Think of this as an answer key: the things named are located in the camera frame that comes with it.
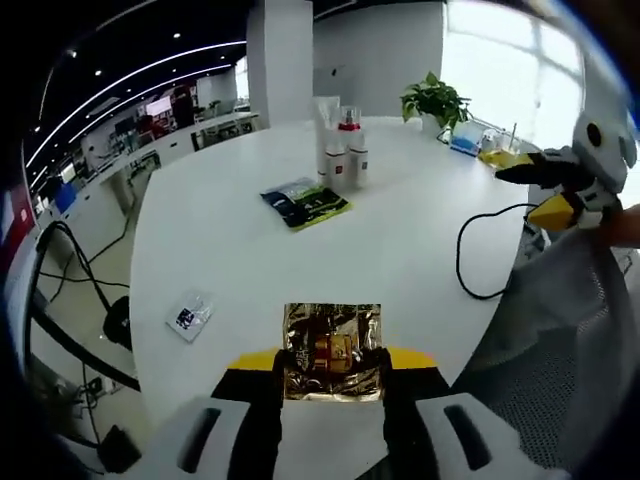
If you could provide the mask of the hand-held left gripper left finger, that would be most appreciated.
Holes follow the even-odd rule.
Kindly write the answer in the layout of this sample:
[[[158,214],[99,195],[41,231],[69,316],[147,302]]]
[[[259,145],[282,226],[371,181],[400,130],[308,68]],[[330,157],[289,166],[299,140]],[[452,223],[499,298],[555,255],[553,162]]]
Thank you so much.
[[[180,407],[147,451],[149,479],[270,479],[282,439],[283,351],[245,354]]]

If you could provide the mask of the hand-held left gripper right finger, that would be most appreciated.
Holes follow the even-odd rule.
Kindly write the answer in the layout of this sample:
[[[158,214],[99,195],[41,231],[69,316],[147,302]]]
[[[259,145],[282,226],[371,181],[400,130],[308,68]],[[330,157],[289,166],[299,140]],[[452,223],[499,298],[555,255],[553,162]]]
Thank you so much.
[[[384,439],[396,479],[526,479],[519,434],[467,393],[423,398],[422,376],[396,369],[381,350]]]

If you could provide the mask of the person's right hand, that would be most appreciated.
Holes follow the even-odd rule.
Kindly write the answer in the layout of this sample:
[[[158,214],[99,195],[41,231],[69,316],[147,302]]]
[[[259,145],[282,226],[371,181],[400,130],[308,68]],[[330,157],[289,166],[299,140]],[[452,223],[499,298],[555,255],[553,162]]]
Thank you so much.
[[[599,230],[599,239],[609,247],[640,247],[640,205],[618,212]]]

